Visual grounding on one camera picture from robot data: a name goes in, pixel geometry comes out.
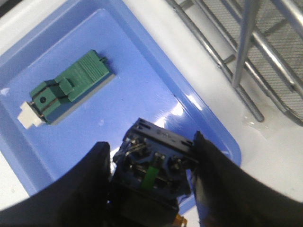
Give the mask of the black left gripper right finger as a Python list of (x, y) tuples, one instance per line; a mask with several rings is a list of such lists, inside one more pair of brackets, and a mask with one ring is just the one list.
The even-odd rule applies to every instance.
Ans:
[(303, 204), (256, 180), (197, 131), (195, 197), (205, 227), (301, 227)]

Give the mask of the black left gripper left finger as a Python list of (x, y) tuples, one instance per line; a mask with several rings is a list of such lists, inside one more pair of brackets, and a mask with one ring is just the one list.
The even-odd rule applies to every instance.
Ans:
[(110, 145), (97, 142), (60, 179), (0, 212), (2, 227), (101, 227), (109, 191)]

